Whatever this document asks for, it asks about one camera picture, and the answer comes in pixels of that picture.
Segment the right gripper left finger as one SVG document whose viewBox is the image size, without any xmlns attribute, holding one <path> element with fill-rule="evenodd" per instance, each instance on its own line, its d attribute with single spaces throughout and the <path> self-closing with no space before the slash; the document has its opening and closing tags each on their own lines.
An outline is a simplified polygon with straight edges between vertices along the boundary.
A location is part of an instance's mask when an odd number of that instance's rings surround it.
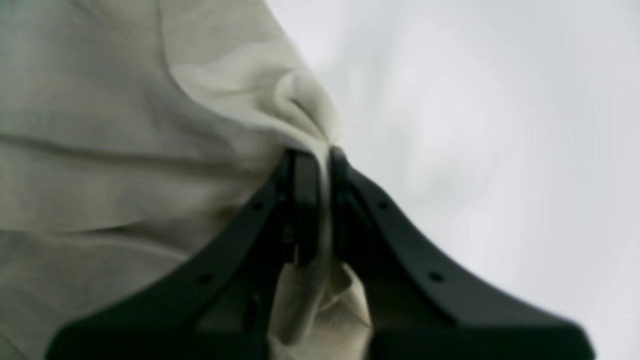
<svg viewBox="0 0 640 360">
<path fill-rule="evenodd" d="M 71 322 L 48 360 L 265 360 L 282 267 L 317 254 L 320 169 L 287 150 L 224 230 L 178 269 Z"/>
</svg>

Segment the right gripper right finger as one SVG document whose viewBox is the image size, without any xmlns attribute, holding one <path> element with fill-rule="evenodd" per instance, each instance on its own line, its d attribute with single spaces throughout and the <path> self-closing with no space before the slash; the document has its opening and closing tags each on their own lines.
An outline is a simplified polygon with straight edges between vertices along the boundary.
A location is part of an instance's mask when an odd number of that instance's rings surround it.
<svg viewBox="0 0 640 360">
<path fill-rule="evenodd" d="M 501 291 L 434 245 L 376 183 L 330 150 L 334 251 L 372 321 L 366 360 L 593 360 L 575 322 Z"/>
</svg>

